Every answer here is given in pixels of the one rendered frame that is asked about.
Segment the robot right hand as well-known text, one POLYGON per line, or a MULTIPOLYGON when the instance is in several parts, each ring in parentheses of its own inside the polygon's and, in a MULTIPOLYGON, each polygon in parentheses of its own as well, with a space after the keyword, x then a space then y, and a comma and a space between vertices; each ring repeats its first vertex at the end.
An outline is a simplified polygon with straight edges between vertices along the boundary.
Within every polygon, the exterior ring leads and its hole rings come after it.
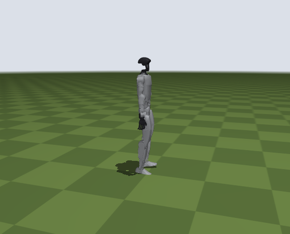
POLYGON ((142 129, 145 129, 145 125, 147 125, 144 117, 141 117, 141 114, 139 113, 139 118, 140 118, 140 121, 139 121, 139 130, 142 130, 142 129))

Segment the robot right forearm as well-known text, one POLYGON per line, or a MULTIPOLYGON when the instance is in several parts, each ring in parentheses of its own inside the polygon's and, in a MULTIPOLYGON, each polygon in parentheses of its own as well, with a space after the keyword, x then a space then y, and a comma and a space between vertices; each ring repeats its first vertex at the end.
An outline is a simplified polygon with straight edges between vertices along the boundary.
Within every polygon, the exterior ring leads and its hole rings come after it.
POLYGON ((141 114, 141 117, 144 117, 145 115, 144 115, 144 104, 145 104, 145 102, 144 102, 144 99, 145 99, 145 97, 144 97, 144 95, 140 95, 140 97, 139 97, 139 100, 138 100, 138 105, 139 105, 139 113, 141 114))

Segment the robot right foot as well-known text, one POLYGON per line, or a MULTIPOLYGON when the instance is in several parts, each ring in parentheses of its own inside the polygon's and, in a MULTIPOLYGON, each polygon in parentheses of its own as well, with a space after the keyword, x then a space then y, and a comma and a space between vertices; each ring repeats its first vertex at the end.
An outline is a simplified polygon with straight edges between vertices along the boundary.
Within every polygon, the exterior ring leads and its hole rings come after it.
POLYGON ((141 173, 144 175, 151 175, 152 173, 148 172, 146 169, 140 170, 139 167, 136 168, 135 172, 141 173))

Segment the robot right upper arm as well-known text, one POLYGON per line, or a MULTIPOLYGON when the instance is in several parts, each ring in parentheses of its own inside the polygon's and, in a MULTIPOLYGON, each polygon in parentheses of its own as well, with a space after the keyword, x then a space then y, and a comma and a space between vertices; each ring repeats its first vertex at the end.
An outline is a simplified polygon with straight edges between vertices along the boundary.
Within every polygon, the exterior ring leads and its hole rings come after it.
MULTIPOLYGON (((143 95, 145 78, 143 76, 137 77, 138 98, 143 95)), ((145 95, 144 95, 145 97, 145 95)), ((146 97, 145 97, 146 98, 146 97)))

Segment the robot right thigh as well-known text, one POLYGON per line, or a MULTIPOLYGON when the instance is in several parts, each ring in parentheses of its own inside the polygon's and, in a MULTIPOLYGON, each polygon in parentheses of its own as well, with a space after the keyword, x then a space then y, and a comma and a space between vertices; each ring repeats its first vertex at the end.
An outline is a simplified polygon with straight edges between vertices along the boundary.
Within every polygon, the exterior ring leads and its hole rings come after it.
POLYGON ((150 141, 151 138, 151 133, 152 133, 152 127, 151 127, 151 120, 150 120, 150 116, 146 114, 146 112, 144 112, 145 114, 145 121, 147 123, 147 125, 145 125, 145 129, 142 129, 142 133, 143 133, 143 140, 139 141, 139 142, 143 142, 145 147, 147 146, 147 144, 150 141))

